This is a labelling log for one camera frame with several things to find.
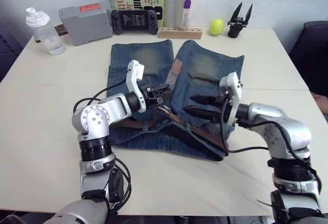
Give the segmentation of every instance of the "tennis ball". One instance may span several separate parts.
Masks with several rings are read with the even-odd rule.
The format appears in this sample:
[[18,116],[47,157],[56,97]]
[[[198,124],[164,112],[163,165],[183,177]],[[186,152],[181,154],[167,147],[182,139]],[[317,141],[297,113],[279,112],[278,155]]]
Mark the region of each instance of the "tennis ball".
[[215,19],[210,25],[210,33],[212,35],[220,34],[224,29],[224,22],[221,19]]

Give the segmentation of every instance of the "belt loop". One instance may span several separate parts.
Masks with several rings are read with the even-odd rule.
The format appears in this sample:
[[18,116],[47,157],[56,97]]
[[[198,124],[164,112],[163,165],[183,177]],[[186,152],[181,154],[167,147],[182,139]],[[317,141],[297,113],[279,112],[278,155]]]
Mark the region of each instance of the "belt loop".
[[148,121],[147,121],[147,120],[143,122],[142,131],[143,131],[143,132],[148,131]]
[[186,123],[186,130],[187,132],[191,132],[191,126],[189,123]]

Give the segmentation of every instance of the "jeans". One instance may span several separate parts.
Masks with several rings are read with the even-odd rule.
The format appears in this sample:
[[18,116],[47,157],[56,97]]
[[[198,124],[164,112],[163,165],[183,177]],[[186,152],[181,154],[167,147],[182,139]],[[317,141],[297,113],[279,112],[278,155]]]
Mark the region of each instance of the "jeans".
[[[193,40],[186,41],[177,56],[182,62],[181,70],[176,80],[171,98],[165,105],[190,126],[220,136],[218,125],[208,120],[196,118],[183,111],[186,105],[197,105],[202,109],[214,110],[207,105],[200,105],[190,100],[192,95],[216,96],[221,93],[219,82],[222,77],[236,71],[240,77],[243,56],[229,57],[209,51],[196,44]],[[171,65],[174,61],[172,42],[165,40],[149,44],[115,44],[111,51],[108,86],[122,81],[126,77],[127,66],[131,60],[144,64],[143,79],[139,86],[151,82],[153,86],[165,83]],[[116,93],[127,93],[126,85],[120,85],[107,91],[107,96]],[[148,128],[148,121],[153,119],[157,109],[149,109],[144,113],[135,112],[131,119],[142,121],[143,129],[110,128],[112,145],[127,149],[164,150],[182,155],[210,160],[222,160],[224,152],[206,141],[195,136],[190,129],[183,128],[159,113],[157,122]],[[233,126],[225,126],[226,139]]]

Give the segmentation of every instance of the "clear bottle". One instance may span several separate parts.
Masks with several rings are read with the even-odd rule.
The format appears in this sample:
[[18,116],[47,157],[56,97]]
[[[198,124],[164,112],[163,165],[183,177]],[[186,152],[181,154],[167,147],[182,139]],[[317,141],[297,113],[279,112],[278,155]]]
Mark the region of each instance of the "clear bottle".
[[33,29],[34,37],[41,40],[41,43],[52,55],[58,55],[65,51],[65,45],[50,22],[50,17],[43,11],[35,11],[34,8],[26,10],[26,24]]

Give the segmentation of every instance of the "tabletop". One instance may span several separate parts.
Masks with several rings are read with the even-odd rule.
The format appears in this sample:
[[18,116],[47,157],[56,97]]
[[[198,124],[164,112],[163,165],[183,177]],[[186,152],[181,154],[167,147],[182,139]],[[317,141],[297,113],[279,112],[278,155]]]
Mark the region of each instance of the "tabletop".
[[[310,128],[312,163],[323,181],[321,198],[327,212],[328,166],[322,163],[322,151],[327,149],[328,125],[274,31],[245,29],[242,35],[239,42],[205,33],[197,42],[230,56],[245,55],[243,103],[278,106]],[[139,33],[132,33],[74,47],[67,36],[63,39],[67,49],[58,56],[30,40],[0,84],[0,164],[5,166],[0,169],[0,209],[57,212],[80,198],[80,154],[71,125],[74,103],[106,86],[112,44],[162,40],[146,34],[140,40]],[[184,40],[172,42],[176,54]],[[277,78],[272,72],[279,66]],[[259,135],[239,127],[228,143],[231,149],[265,145]],[[272,213],[256,201],[270,202],[275,189],[267,151],[231,154],[222,162],[212,162],[160,151],[113,150],[132,177],[132,195],[120,214]]]

